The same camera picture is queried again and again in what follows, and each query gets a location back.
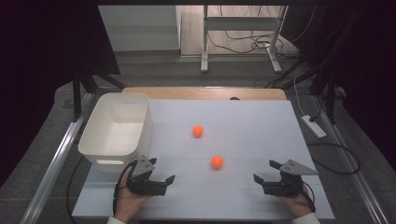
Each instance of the human hand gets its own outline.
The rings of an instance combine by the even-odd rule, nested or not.
[[[124,223],[128,223],[132,217],[140,211],[143,204],[153,197],[152,195],[132,194],[132,192],[126,188],[126,182],[130,171],[131,169],[128,169],[125,172],[120,182],[119,195],[117,197],[117,210],[114,216],[114,218]]]
[[[306,190],[306,186],[303,185],[303,191],[308,193]],[[289,208],[289,210],[297,217],[302,217],[307,214],[312,213],[311,208],[309,206],[309,202],[306,198],[299,193],[294,197],[283,197],[283,196],[276,196],[278,199],[283,201]]]

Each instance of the white tabletop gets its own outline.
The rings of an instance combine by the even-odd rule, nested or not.
[[[136,218],[280,220],[293,216],[265,195],[253,174],[278,181],[269,160],[293,159],[315,169],[289,101],[150,100],[153,119],[148,158],[157,158],[150,179],[176,175],[165,196],[150,199]],[[204,134],[192,135],[200,124]],[[219,170],[210,159],[220,155]],[[119,174],[91,168],[73,216],[112,216]],[[334,218],[318,176],[303,176],[315,192],[317,217]]]

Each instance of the orange ball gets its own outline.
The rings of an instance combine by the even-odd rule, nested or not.
[[[195,137],[200,137],[204,133],[204,128],[201,125],[195,125],[192,129],[192,133]]]
[[[215,169],[219,169],[222,166],[222,157],[214,156],[210,162]]]

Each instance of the power strip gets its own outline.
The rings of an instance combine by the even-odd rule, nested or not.
[[[318,137],[324,137],[326,136],[326,133],[323,132],[323,130],[317,125],[316,122],[311,122],[309,121],[311,117],[309,115],[305,115],[303,117],[301,117],[301,119],[303,120],[303,122],[306,124],[306,126],[308,126],[308,128]]]

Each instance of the white plastic bin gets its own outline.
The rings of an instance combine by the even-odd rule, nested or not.
[[[149,98],[141,93],[108,93],[92,111],[78,150],[100,171],[121,172],[147,155],[152,130]]]

